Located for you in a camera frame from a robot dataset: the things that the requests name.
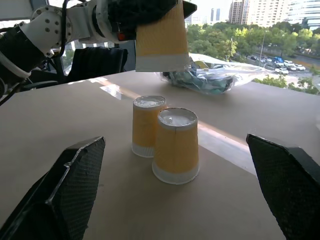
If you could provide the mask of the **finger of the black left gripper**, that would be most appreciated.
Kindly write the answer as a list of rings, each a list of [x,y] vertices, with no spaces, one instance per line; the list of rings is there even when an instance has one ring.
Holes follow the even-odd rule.
[[[136,24],[147,25],[163,18],[173,7],[177,0],[138,0],[138,16]]]
[[[197,10],[197,5],[190,1],[183,1],[183,16],[184,18],[190,17]]]

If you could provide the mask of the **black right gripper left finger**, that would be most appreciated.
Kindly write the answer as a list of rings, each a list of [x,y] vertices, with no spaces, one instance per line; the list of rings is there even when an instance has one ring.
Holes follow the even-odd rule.
[[[81,240],[97,196],[102,136],[67,147],[0,229],[2,240]]]

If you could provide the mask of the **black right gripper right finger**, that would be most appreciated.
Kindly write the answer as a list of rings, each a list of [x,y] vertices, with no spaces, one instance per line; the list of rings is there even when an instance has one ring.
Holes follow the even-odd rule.
[[[260,189],[287,240],[320,238],[320,166],[301,147],[247,134]]]

